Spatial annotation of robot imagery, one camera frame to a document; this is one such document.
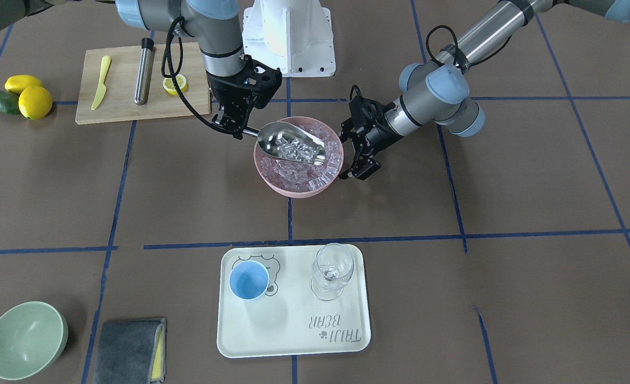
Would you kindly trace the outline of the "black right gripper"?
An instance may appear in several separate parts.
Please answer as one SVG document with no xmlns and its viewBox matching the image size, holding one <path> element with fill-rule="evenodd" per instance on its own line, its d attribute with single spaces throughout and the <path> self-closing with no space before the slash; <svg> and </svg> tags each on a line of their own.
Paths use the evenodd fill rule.
<svg viewBox="0 0 630 384">
<path fill-rule="evenodd" d="M 207 57 L 207 63 L 212 94 L 220 105 L 210 127 L 242 140 L 253 109 L 263 109 L 271 101 L 281 87 L 282 73 L 245 53 L 226 58 Z M 229 128 L 225 115 L 231 115 L 234 129 Z"/>
</svg>

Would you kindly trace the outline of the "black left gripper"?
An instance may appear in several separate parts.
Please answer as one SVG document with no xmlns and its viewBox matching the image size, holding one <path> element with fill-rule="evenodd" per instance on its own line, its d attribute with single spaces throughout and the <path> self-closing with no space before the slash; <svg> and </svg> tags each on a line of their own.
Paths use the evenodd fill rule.
<svg viewBox="0 0 630 384">
<path fill-rule="evenodd" d="M 381 168 L 377 153 L 402 138 L 386 118 L 386 113 L 393 111 L 396 104 L 366 98 L 356 84 L 352 85 L 349 97 L 350 117 L 342 122 L 339 134 L 345 151 L 338 178 L 365 180 Z"/>
</svg>

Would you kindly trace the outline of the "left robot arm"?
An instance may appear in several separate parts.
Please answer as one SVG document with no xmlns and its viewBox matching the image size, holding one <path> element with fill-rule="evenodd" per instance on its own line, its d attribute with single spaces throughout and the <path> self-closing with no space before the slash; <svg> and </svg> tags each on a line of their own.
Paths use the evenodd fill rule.
<svg viewBox="0 0 630 384">
<path fill-rule="evenodd" d="M 370 177 L 381 168 L 378 153 L 429 123 L 461 138 L 477 134 L 485 112 L 470 98 L 466 73 L 499 53 L 535 15 L 558 5 L 559 1 L 496 2 L 461 36 L 452 33 L 453 41 L 438 54 L 427 49 L 429 61 L 403 68 L 398 78 L 401 94 L 389 103 L 364 97 L 359 86 L 352 85 L 350 117 L 342 122 L 339 139 L 351 142 L 354 156 L 339 178 Z"/>
</svg>

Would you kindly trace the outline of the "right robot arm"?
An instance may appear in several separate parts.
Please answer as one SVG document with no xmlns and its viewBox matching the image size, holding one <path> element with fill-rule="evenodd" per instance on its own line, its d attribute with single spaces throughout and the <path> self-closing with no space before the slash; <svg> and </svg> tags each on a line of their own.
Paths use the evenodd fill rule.
<svg viewBox="0 0 630 384">
<path fill-rule="evenodd" d="M 252 58 L 244 50 L 237 1 L 114 1 L 119 16 L 135 28 L 166 34 L 161 74 L 175 78 L 174 39 L 198 42 L 210 90 L 219 112 L 207 120 L 185 95 L 180 100 L 205 126 L 238 140 L 249 130 L 250 114 L 263 109 L 281 87 L 282 73 Z"/>
</svg>

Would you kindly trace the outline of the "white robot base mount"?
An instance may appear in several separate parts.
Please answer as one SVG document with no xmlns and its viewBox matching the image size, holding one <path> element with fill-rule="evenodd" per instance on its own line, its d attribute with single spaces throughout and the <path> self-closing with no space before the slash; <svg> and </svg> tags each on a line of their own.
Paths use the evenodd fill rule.
<svg viewBox="0 0 630 384">
<path fill-rule="evenodd" d="M 255 1 L 241 20 L 244 51 L 253 59 L 284 77 L 335 75 L 331 13 L 320 1 Z"/>
</svg>

